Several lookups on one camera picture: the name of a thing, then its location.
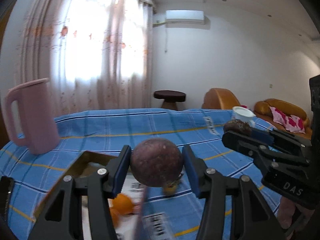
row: orange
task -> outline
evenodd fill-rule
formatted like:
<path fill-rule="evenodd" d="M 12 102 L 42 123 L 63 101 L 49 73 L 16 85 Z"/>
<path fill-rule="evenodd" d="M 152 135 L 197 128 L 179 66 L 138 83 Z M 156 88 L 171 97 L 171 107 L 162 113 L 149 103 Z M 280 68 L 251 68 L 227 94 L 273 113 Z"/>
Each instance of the orange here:
<path fill-rule="evenodd" d="M 133 213 L 134 204 L 127 195 L 119 193 L 118 196 L 112 200 L 113 207 L 120 213 L 120 215 L 128 215 Z"/>
<path fill-rule="evenodd" d="M 119 225 L 119 213 L 113 207 L 110 208 L 110 215 L 112 218 L 113 227 L 116 228 Z"/>

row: curtain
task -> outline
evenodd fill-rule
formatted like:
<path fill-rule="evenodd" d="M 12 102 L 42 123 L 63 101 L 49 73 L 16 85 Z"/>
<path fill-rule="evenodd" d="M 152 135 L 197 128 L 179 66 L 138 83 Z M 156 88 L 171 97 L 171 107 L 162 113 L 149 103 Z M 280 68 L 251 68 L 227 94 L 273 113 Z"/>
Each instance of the curtain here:
<path fill-rule="evenodd" d="M 50 77 L 54 115 L 151 103 L 151 0 L 35 0 L 16 81 Z"/>

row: bed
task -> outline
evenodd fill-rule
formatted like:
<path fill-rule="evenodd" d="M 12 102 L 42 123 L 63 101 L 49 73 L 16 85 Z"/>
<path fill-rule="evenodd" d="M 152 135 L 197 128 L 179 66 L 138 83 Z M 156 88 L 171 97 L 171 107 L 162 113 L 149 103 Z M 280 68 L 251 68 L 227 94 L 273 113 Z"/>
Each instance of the bed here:
<path fill-rule="evenodd" d="M 212 119 L 214 128 L 206 120 Z M 260 171 L 252 160 L 222 144 L 223 125 L 231 119 L 230 110 L 190 109 L 125 109 L 86 111 L 56 118 L 61 141 L 44 155 L 32 155 L 26 147 L 9 142 L 0 150 L 0 175 L 15 179 L 8 224 L 21 240 L 27 239 L 35 223 L 33 211 L 66 168 L 84 150 L 118 155 L 125 144 L 134 148 L 151 137 L 171 140 L 180 149 L 189 144 L 208 167 L 223 175 L 239 177 L 249 175 L 276 212 L 280 195 L 264 187 Z M 257 118 L 256 126 L 271 129 L 271 125 Z M 190 190 L 187 176 L 173 197 L 164 197 L 161 188 L 150 188 L 144 215 L 165 212 L 170 228 L 178 240 L 196 238 L 204 201 L 198 200 Z M 224 239 L 229 239 L 231 199 L 226 200 Z"/>

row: blue gripper pad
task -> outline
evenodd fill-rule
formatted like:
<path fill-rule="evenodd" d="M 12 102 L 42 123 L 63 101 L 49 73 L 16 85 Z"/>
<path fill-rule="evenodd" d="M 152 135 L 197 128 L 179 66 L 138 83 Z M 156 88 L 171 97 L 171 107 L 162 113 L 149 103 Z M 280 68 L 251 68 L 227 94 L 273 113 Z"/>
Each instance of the blue gripper pad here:
<path fill-rule="evenodd" d="M 274 142 L 273 136 L 269 135 L 267 131 L 251 128 L 251 138 L 261 141 L 265 144 L 272 145 Z"/>
<path fill-rule="evenodd" d="M 108 185 L 112 188 L 111 195 L 116 197 L 122 190 L 130 165 L 131 147 L 124 145 L 119 156 L 109 161 L 106 168 L 109 171 Z"/>
<path fill-rule="evenodd" d="M 192 192 L 197 198 L 200 197 L 200 182 L 201 178 L 204 176 L 204 171 L 207 166 L 202 159 L 197 158 L 191 147 L 186 144 L 182 148 L 182 156 L 184 161 L 184 167 L 189 179 Z"/>

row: pink cloth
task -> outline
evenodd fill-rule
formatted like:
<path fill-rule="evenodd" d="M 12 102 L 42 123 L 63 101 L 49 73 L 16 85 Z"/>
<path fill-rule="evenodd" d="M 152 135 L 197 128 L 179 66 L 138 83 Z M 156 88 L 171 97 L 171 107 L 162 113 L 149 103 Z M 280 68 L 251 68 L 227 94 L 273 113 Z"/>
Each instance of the pink cloth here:
<path fill-rule="evenodd" d="M 283 125 L 283 127 L 293 133 L 305 133 L 303 120 L 295 115 L 287 116 L 279 109 L 270 106 L 273 115 L 273 121 Z"/>

